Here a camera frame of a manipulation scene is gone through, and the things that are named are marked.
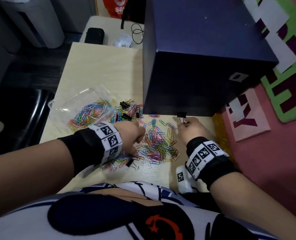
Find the clear plastic container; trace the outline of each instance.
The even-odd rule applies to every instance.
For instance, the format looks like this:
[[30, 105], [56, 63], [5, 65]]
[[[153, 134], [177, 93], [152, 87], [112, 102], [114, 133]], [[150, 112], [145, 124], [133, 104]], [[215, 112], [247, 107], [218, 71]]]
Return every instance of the clear plastic container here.
[[[119, 100], [120, 99], [116, 94], [110, 93], [104, 85], [100, 84], [95, 88], [86, 88], [80, 91], [69, 100], [64, 100], [60, 97], [51, 100], [48, 103], [48, 106], [51, 109], [50, 119], [60, 131], [64, 130], [66, 133], [75, 132], [76, 130], [84, 129], [89, 125], [107, 120], [113, 115], [115, 104], [117, 104]], [[100, 117], [91, 117], [91, 123], [81, 123], [82, 126], [79, 127], [69, 124], [69, 122], [82, 111], [84, 106], [101, 101], [107, 101], [109, 105], [105, 107], [104, 113]]]

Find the hand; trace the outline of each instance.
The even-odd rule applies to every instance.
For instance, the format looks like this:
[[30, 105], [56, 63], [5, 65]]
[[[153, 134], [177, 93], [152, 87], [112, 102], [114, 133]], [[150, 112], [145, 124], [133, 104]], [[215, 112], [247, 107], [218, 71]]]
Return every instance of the hand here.
[[184, 124], [177, 121], [178, 132], [185, 146], [196, 137], [206, 137], [206, 128], [196, 117], [187, 117], [185, 122], [189, 123]]
[[113, 126], [118, 130], [122, 138], [122, 151], [136, 156], [137, 149], [134, 147], [134, 143], [140, 143], [146, 133], [146, 129], [139, 126], [137, 121], [121, 121], [114, 123]]

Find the pink sign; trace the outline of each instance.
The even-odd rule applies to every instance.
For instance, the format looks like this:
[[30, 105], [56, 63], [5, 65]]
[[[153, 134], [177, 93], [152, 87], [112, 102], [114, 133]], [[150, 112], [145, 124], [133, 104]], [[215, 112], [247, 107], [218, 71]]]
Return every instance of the pink sign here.
[[253, 88], [248, 89], [228, 105], [227, 115], [236, 141], [271, 130]]

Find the gold glitter paper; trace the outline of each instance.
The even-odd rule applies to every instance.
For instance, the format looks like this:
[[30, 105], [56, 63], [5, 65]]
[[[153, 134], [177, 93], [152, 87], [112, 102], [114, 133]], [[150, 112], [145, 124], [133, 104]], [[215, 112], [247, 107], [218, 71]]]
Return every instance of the gold glitter paper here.
[[238, 168], [236, 160], [234, 158], [233, 152], [231, 151], [230, 144], [228, 141], [228, 135], [226, 132], [226, 127], [224, 124], [224, 118], [221, 113], [215, 113], [212, 117], [214, 123], [214, 131], [217, 137], [217, 143], [226, 153], [229, 154], [230, 160], [233, 162], [234, 166]]

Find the black chair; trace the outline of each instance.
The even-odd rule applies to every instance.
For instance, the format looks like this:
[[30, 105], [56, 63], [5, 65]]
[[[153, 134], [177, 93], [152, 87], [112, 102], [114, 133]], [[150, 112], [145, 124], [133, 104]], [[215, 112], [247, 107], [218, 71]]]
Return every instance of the black chair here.
[[37, 145], [54, 94], [44, 89], [0, 87], [0, 154]]

